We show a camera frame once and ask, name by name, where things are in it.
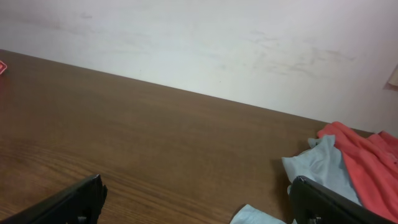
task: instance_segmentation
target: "pile of cloth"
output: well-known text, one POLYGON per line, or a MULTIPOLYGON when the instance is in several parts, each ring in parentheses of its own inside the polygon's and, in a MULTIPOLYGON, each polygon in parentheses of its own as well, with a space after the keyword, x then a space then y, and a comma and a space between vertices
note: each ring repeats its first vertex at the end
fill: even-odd
MULTIPOLYGON (((299 156, 282 158, 290 182, 304 175, 398 223, 398 139, 384 131, 365 139, 339 122, 326 125, 318 137, 308 140, 311 149, 299 156)), ((250 205, 243 207, 231 221, 231 224, 265 223, 284 222, 250 205)))

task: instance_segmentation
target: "wood grain surface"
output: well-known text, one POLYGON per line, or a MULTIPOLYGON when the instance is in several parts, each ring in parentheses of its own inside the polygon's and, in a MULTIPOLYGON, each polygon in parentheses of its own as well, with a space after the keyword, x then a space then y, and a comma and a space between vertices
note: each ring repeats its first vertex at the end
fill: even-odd
POLYGON ((0 60, 0 219, 101 174, 99 223, 228 223, 245 203, 292 221, 280 158, 325 123, 7 51, 0 60))

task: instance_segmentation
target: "white wall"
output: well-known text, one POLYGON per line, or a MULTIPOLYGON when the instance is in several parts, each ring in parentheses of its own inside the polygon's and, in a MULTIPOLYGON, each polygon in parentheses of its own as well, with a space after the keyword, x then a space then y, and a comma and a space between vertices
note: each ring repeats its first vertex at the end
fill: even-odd
POLYGON ((398 134, 397 0, 0 0, 0 48, 398 134))

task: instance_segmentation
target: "red object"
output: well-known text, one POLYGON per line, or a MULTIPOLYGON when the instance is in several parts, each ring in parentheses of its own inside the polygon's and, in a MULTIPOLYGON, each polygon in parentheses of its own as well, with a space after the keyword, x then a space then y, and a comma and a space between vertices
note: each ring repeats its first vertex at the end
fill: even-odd
POLYGON ((365 139, 339 122, 318 132, 320 138, 326 134, 336 136, 335 146, 362 204, 398 223, 398 139, 385 132, 365 139))
POLYGON ((0 61, 0 75, 7 69, 7 65, 0 61))

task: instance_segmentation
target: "black object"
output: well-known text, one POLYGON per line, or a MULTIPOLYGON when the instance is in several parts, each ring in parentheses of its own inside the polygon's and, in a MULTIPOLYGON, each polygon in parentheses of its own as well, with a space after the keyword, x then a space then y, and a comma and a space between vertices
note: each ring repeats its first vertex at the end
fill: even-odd
POLYGON ((289 199, 298 224, 394 223, 305 176, 298 176, 293 181, 289 199))
POLYGON ((108 189, 101 176, 89 176, 0 224, 95 224, 108 189))

